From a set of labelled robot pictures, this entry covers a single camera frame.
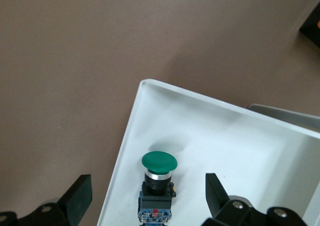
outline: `green push button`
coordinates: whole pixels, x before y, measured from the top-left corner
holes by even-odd
[[[166,152],[148,152],[142,158],[142,164],[151,172],[157,175],[167,174],[174,170],[178,162],[175,157]]]

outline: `brown table surface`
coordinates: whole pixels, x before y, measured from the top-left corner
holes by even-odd
[[[320,115],[319,0],[0,0],[0,211],[92,175],[96,225],[139,82]]]

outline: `silver metal ring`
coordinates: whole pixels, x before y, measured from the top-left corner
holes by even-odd
[[[167,174],[163,174],[163,175],[157,175],[157,174],[153,174],[151,173],[148,169],[145,171],[145,174],[149,177],[152,178],[153,180],[166,180],[168,178],[171,177],[172,173],[169,172]]]

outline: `screw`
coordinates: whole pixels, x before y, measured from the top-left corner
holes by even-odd
[[[5,215],[0,216],[0,222],[5,221],[6,219],[7,219],[7,216],[5,216]]]
[[[232,204],[238,209],[242,209],[244,207],[244,205],[239,201],[234,201]]]
[[[44,206],[42,209],[41,209],[41,212],[49,212],[51,210],[51,207],[50,206]]]
[[[274,212],[276,213],[276,215],[280,216],[280,217],[287,217],[287,213],[286,211],[284,211],[283,209],[281,208],[276,208],[274,210]]]

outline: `white plastic tray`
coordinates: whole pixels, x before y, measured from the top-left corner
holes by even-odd
[[[142,156],[176,157],[177,197],[170,226],[199,226],[210,217],[205,174],[215,172],[229,195],[265,213],[295,210],[319,226],[320,134],[155,80],[140,83],[98,226],[139,225]]]

